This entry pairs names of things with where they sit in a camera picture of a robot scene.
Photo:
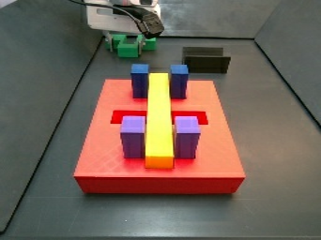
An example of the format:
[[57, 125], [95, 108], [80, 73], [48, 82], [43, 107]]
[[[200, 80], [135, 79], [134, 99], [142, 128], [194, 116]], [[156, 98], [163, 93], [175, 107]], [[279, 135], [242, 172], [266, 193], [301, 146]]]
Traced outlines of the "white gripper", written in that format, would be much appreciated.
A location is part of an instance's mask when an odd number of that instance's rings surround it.
[[[130, 7], [144, 9], [160, 15], [158, 0], [84, 0], [87, 4], [97, 4], [97, 7], [87, 7], [88, 25], [92, 29], [108, 31], [106, 41], [112, 53], [112, 34], [111, 32], [138, 34], [139, 29], [131, 17], [112, 7], [124, 9], [135, 18], [139, 16], [130, 10]], [[136, 37], [138, 50], [143, 51], [146, 37]]]

